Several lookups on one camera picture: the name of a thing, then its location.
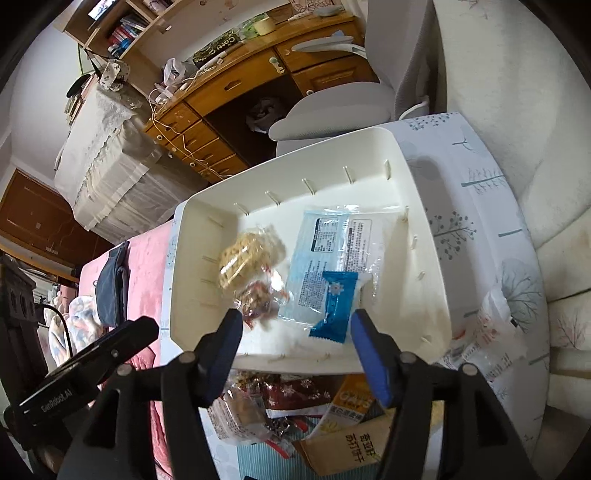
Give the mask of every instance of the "gray office chair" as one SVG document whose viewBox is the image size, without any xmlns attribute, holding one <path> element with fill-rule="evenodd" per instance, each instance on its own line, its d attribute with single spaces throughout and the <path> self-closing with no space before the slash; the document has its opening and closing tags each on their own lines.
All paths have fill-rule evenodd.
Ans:
<svg viewBox="0 0 591 480">
<path fill-rule="evenodd" d="M 380 83 L 347 83 L 300 100 L 269 131 L 278 142 L 277 155 L 360 128 L 427 115 L 428 97 L 417 94 L 417 82 L 433 19 L 432 0 L 369 0 L 365 48 L 344 36 L 295 45 L 294 51 L 360 55 Z"/>
</svg>

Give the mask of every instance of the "nutrition label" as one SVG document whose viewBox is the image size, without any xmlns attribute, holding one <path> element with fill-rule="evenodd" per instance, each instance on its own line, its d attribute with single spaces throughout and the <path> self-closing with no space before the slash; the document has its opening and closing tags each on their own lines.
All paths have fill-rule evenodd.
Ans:
<svg viewBox="0 0 591 480">
<path fill-rule="evenodd" d="M 334 217 L 321 217 L 316 220 L 311 250 L 331 253 L 335 251 L 339 220 Z"/>
<path fill-rule="evenodd" d="M 343 270 L 362 272 L 368 266 L 371 220 L 350 220 L 347 223 Z"/>
<path fill-rule="evenodd" d="M 326 262 L 310 261 L 301 285 L 299 306 L 309 307 L 320 312 L 326 295 L 327 282 L 322 278 L 322 272 L 325 269 Z"/>
</svg>

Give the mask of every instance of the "wooden door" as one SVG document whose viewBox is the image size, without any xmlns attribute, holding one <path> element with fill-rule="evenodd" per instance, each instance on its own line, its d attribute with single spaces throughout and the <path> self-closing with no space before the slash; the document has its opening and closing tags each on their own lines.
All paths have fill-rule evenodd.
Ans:
<svg viewBox="0 0 591 480">
<path fill-rule="evenodd" d="M 358 55 L 331 60 L 301 72 L 294 73 L 293 79 L 304 95 L 350 82 L 377 82 L 374 71 L 367 60 Z"/>
<path fill-rule="evenodd" d="M 69 267 L 84 265 L 113 247 L 84 230 L 58 193 L 19 170 L 0 204 L 0 235 Z"/>
</svg>

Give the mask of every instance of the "blue gripper pad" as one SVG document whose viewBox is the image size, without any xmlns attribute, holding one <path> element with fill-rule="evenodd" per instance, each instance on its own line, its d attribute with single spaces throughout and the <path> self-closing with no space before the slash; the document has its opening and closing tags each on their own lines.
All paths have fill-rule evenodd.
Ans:
<svg viewBox="0 0 591 480">
<path fill-rule="evenodd" d="M 379 345 L 374 343 L 374 339 L 377 339 L 376 334 L 380 335 L 367 313 L 363 310 L 355 310 L 351 315 L 351 337 L 357 355 L 374 397 L 382 406 L 388 408 L 394 400 L 394 395 L 391 391 L 388 367 L 384 364 L 378 350 Z M 382 352 L 382 354 L 391 354 L 394 357 L 396 352 Z"/>
</svg>

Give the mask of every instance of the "wooden desk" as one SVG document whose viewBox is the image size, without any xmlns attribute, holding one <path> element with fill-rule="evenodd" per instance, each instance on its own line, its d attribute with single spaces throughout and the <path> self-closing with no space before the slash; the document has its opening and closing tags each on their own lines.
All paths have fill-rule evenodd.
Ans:
<svg viewBox="0 0 591 480">
<path fill-rule="evenodd" d="M 223 64 L 177 92 L 158 111 L 157 123 L 146 126 L 146 133 L 211 183 L 273 158 L 275 142 L 251 132 L 245 123 L 246 113 L 259 98 L 277 97 L 289 110 L 304 95 L 318 90 L 378 80 L 359 56 L 291 51 L 297 43 L 339 30 L 363 45 L 356 17 L 347 13 L 286 22 L 268 35 L 248 40 Z M 277 60 L 278 68 L 271 59 Z"/>
</svg>

